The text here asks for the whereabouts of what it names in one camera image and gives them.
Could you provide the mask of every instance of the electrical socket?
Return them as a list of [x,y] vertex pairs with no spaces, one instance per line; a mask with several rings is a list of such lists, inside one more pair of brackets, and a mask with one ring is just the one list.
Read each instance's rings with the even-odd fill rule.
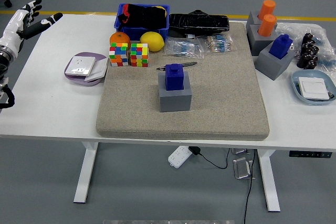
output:
[[171,166],[179,168],[192,154],[188,146],[179,146],[172,155],[169,156],[168,162]]

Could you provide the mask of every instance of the blue cube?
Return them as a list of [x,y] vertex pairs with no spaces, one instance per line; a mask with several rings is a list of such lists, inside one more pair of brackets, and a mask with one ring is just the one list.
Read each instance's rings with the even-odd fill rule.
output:
[[287,34],[282,34],[274,40],[269,53],[281,60],[287,54],[292,43],[293,40]]
[[182,64],[166,65],[166,90],[183,90],[183,66]]

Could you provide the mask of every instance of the pen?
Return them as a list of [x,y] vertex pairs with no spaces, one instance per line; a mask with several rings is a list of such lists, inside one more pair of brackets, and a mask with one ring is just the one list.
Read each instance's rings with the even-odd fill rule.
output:
[[[196,61],[192,61],[192,62],[185,62],[185,63],[182,63],[182,67],[189,67],[189,66],[193,66],[197,64]],[[160,68],[157,68],[157,70],[160,70],[160,71],[165,71],[166,70],[166,66],[164,67],[160,67]]]

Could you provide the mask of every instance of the robotic arm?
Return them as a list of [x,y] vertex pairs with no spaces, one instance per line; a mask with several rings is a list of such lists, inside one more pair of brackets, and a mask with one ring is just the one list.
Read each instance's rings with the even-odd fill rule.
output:
[[35,0],[17,10],[7,24],[3,37],[0,38],[0,98],[4,93],[8,95],[8,103],[0,104],[0,109],[14,105],[14,95],[7,85],[8,78],[5,77],[5,73],[8,71],[9,65],[17,58],[24,40],[47,30],[63,16],[62,13],[56,13],[30,25],[34,21],[34,17],[39,15],[38,10],[42,8],[39,5],[41,2],[42,0]]

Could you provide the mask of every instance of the orange cup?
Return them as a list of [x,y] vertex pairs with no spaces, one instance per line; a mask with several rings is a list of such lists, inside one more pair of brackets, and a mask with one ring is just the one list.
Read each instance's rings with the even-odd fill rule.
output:
[[266,14],[261,22],[258,33],[261,36],[268,37],[271,35],[274,25],[277,22],[277,17],[273,14]]
[[273,0],[265,0],[260,9],[258,18],[264,20],[266,14],[273,14],[276,3]]

